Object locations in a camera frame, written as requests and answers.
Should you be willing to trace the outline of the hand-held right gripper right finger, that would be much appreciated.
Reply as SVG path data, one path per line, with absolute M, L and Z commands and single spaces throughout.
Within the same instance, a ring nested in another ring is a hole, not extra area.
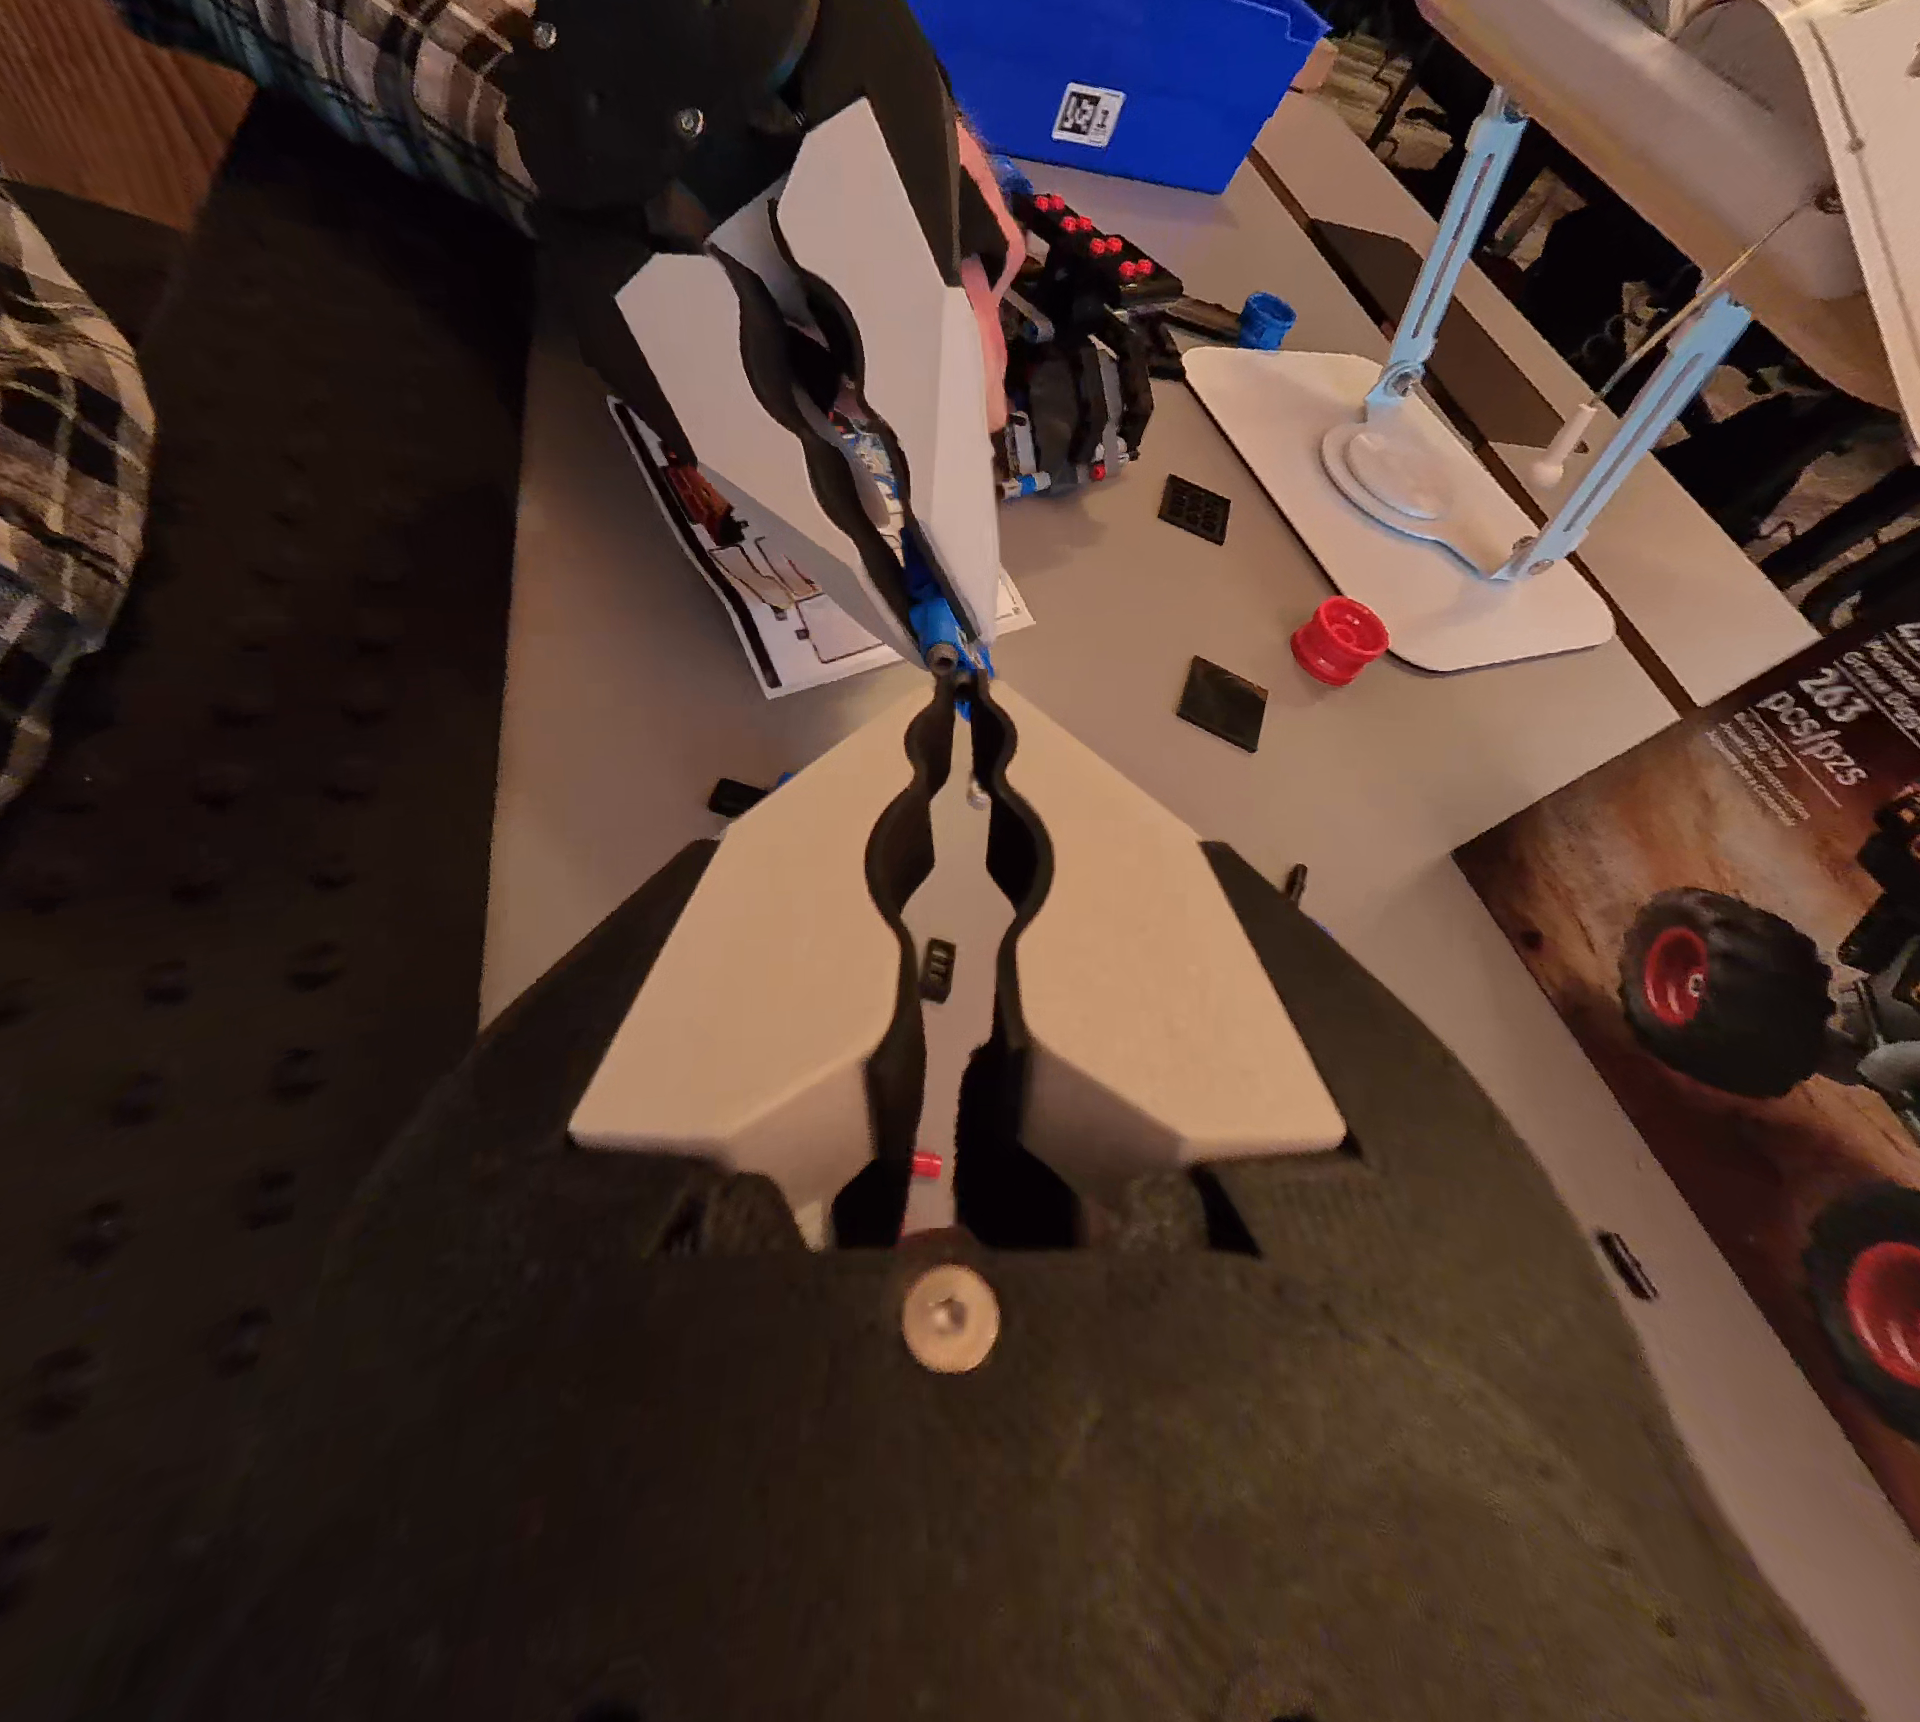
M 1342 1144 L 1342 1109 L 1221 880 L 1231 849 L 1018 687 L 976 687 L 996 1026 L 957 1078 L 957 1232 L 1072 1242 L 1141 1182 Z

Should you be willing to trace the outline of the white book stand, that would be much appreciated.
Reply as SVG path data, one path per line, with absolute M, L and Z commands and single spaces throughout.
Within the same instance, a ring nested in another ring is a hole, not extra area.
M 1491 95 L 1389 361 L 1184 350 L 1184 388 L 1305 560 L 1389 618 L 1389 651 L 1463 675 L 1611 638 L 1573 554 L 1747 317 L 1829 381 L 1887 361 L 1887 396 L 1914 430 L 1920 0 L 1677 0 L 1663 31 L 1619 0 L 1421 0 L 1421 15 Z M 1526 118 L 1701 272 L 1701 297 L 1648 342 L 1663 361 L 1544 529 L 1421 388 Z

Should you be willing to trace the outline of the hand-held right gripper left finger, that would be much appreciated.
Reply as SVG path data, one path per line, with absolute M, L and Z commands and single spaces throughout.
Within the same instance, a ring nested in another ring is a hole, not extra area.
M 725 822 L 571 1141 L 765 1175 L 837 1242 L 893 1242 L 923 1114 L 906 900 L 929 875 L 944 697 L 893 703 Z

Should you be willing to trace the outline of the toy truck chassis model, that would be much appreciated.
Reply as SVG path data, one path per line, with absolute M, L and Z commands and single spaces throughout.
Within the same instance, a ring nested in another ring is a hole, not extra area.
M 1004 291 L 996 499 L 1059 499 L 1141 462 L 1153 419 L 1153 317 L 1184 291 L 1133 233 L 1040 184 L 1011 184 L 1026 229 Z

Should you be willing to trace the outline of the grey desk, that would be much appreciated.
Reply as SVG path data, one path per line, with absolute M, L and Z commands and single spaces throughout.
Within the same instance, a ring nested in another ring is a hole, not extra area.
M 1231 499 L 1221 545 L 1158 517 L 1169 473 Z M 1305 917 L 1544 1163 L 1761 1580 L 1870 1714 L 1914 1714 L 1901 1509 L 1448 871 L 1448 849 L 1804 644 L 1790 605 L 1641 467 L 1598 529 L 1598 592 L 1627 618 L 1604 644 L 1475 675 L 1381 664 L 1323 687 L 1287 630 L 1329 583 L 1181 381 L 1110 489 L 1011 508 L 1004 560 L 1040 628 L 996 644 L 996 675 L 1260 875 L 1305 858 Z M 1269 685 L 1260 756 L 1175 718 L 1184 651 Z M 777 779 L 917 685 L 874 670 L 782 703 L 756 687 L 539 276 L 476 1017 L 708 833 L 718 775 Z M 1632 1242 L 1660 1302 L 1619 1295 L 1593 1232 Z

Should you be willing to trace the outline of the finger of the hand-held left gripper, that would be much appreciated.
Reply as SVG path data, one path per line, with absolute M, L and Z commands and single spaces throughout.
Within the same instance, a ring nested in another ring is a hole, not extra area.
M 976 644 L 996 638 L 996 451 L 976 297 L 923 244 L 874 100 L 818 118 L 777 199 L 782 255 L 854 334 L 854 388 L 889 431 L 906 529 Z
M 777 199 L 739 207 L 702 251 L 648 255 L 621 284 L 648 373 L 629 404 L 695 462 L 837 613 L 923 664 L 906 613 L 893 455 L 854 388 L 854 334 L 777 233 Z

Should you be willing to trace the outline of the toy truck set box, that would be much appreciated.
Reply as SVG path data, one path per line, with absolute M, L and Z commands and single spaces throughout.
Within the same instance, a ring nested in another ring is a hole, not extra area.
M 1455 849 L 1920 1533 L 1920 618 L 1823 630 Z

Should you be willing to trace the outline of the smooth black square tile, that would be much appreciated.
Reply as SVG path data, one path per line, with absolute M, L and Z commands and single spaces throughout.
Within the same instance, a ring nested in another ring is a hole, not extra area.
M 1175 718 L 1217 731 L 1221 746 L 1260 756 L 1269 685 L 1244 685 L 1212 651 L 1184 651 Z

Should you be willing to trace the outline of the red wheel hub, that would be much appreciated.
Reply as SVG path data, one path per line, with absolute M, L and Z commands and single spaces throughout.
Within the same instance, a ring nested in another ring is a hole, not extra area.
M 1295 630 L 1287 651 L 1299 675 L 1342 687 L 1389 651 L 1389 628 L 1360 595 L 1323 595 Z

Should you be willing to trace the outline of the sticker sheet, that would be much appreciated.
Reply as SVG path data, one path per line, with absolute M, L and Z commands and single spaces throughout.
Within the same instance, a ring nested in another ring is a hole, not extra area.
M 906 664 L 882 630 L 837 613 L 823 583 L 813 583 L 748 508 L 702 481 L 695 462 L 674 462 L 629 396 L 601 396 L 601 414 L 639 481 L 655 489 L 655 509 L 668 517 L 674 545 L 718 595 L 748 651 L 748 675 L 762 685 L 765 703 Z

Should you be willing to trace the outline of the blue holed beam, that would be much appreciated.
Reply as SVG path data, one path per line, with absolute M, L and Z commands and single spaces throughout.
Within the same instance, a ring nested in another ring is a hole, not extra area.
M 923 675 L 953 697 L 957 726 L 976 726 L 976 697 L 996 675 L 996 651 L 979 630 L 957 628 L 957 605 L 929 577 L 923 545 L 906 534 L 906 628 L 923 651 Z

